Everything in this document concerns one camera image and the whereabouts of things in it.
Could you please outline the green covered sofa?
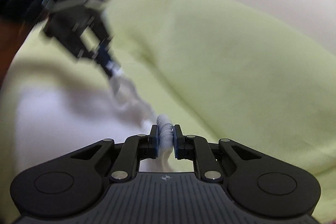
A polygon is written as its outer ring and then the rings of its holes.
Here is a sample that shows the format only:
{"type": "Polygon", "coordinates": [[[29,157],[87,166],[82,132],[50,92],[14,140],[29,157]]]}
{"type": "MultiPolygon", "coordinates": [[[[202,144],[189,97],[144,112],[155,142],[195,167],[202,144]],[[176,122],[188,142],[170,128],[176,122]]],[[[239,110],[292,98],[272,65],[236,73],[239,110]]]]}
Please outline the green covered sofa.
{"type": "MultiPolygon", "coordinates": [[[[335,219],[335,56],[311,38],[233,0],[108,0],[112,52],[140,96],[187,134],[231,138],[318,179],[314,211],[335,219]]],[[[76,60],[42,26],[7,79],[105,89],[90,60],[76,60]]],[[[18,211],[1,175],[1,220],[18,211]]]]}

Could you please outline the white tank top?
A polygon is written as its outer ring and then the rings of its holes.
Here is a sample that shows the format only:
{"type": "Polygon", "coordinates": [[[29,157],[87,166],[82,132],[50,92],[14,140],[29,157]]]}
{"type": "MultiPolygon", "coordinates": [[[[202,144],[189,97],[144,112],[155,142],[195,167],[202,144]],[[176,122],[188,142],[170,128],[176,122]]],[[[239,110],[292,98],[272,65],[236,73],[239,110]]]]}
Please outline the white tank top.
{"type": "Polygon", "coordinates": [[[105,89],[7,79],[1,89],[1,175],[19,172],[102,139],[122,143],[167,127],[123,76],[105,89]]]}

